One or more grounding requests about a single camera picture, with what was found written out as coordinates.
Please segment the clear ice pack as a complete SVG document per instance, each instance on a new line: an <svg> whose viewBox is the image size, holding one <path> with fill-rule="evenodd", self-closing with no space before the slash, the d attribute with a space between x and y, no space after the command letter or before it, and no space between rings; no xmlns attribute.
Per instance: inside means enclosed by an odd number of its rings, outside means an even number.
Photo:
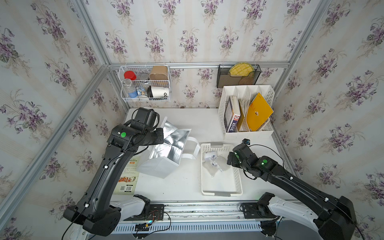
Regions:
<svg viewBox="0 0 384 240"><path fill-rule="evenodd" d="M227 159L223 155L219 155L216 151L206 152L203 156L202 166L208 171L213 178L218 172L225 172L230 169Z"/></svg>

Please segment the white insulated delivery bag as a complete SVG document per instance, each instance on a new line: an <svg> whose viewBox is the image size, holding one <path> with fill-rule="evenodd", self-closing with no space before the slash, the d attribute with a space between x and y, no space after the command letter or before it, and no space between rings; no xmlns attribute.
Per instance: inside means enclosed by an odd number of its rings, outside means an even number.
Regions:
<svg viewBox="0 0 384 240"><path fill-rule="evenodd" d="M182 159L195 160L201 147L198 140L190 136L191 129L178 129L167 117L161 128L164 142L149 147L147 153L141 154L137 171L164 179L179 167Z"/></svg>

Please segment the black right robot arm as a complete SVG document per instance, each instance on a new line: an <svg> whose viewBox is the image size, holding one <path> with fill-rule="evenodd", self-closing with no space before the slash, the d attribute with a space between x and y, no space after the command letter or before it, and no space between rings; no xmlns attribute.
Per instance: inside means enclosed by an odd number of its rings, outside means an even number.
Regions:
<svg viewBox="0 0 384 240"><path fill-rule="evenodd" d="M299 201L289 203L266 192L255 204L261 218L293 220L314 230L324 240L350 240L358 228L352 201L314 188L268 156L258 157L252 152L248 139L229 152L227 164L243 170L247 178L269 182Z"/></svg>

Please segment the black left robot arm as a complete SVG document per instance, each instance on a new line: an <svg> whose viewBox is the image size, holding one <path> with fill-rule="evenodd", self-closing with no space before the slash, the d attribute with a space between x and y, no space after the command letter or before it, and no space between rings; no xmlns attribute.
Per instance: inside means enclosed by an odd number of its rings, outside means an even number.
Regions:
<svg viewBox="0 0 384 240"><path fill-rule="evenodd" d="M96 175L78 203L64 211L65 219L96 236L106 237L112 233L122 211L110 204L114 189L139 147L164 142L164 131L158 128L159 122L160 116L153 109L139 108L131 120L112 129Z"/></svg>

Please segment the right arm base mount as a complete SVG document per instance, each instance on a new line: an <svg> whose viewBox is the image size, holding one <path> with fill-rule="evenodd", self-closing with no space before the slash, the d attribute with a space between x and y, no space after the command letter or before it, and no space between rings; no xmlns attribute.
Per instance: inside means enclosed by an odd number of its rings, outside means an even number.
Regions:
<svg viewBox="0 0 384 240"><path fill-rule="evenodd" d="M244 214L245 219L278 220L280 216L273 214L269 208L273 197L275 195L272 193L264 193L257 202L241 203L239 210Z"/></svg>

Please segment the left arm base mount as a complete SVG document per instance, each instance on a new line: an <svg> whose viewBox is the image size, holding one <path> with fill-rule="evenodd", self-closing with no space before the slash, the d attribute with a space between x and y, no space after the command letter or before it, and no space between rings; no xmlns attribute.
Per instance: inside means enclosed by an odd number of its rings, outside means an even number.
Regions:
<svg viewBox="0 0 384 240"><path fill-rule="evenodd" d="M164 219L165 205L153 204L142 195L134 195L121 209L121 221L160 221Z"/></svg>

